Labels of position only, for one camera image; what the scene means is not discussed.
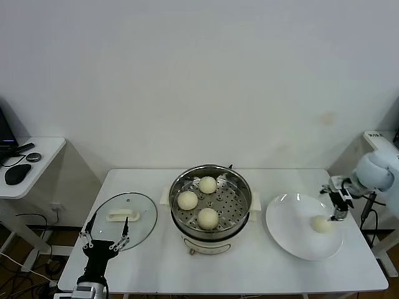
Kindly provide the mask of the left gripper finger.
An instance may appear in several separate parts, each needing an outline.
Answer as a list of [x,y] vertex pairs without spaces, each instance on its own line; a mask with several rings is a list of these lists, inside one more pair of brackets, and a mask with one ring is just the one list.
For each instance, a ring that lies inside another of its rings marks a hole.
[[119,252],[121,251],[130,241],[130,238],[128,236],[128,217],[125,219],[125,223],[123,226],[122,230],[122,236],[121,239],[117,242],[114,242],[109,249],[114,251],[114,252]]
[[79,233],[79,237],[85,242],[83,246],[84,249],[92,248],[94,246],[92,243],[91,231],[94,226],[96,215],[97,213],[92,215],[91,219],[86,223],[84,230]]

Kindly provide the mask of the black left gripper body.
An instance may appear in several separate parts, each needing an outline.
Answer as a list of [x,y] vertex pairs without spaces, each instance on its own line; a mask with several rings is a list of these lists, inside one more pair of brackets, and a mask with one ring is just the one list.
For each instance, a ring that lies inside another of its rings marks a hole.
[[93,240],[83,248],[88,261],[84,275],[89,277],[103,277],[110,259],[118,255],[113,249],[113,242],[109,240]]

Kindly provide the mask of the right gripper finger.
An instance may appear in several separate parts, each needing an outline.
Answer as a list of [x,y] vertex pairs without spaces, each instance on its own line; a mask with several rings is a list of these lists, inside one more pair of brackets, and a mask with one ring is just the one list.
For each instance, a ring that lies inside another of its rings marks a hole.
[[334,212],[330,218],[331,221],[339,221],[339,206],[338,206],[338,199],[339,194],[337,192],[333,192],[333,190],[330,188],[329,185],[323,185],[322,190],[320,191],[321,194],[328,194],[330,197],[330,200],[333,204],[334,207]]
[[352,197],[346,189],[339,191],[339,219],[344,220],[347,217],[350,208],[354,208]]

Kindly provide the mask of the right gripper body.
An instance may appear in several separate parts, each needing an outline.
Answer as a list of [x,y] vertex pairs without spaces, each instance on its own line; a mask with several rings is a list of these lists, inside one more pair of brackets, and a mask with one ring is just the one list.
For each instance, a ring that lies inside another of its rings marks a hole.
[[345,176],[332,176],[330,179],[330,197],[335,207],[352,207],[352,197],[348,188],[351,180]]

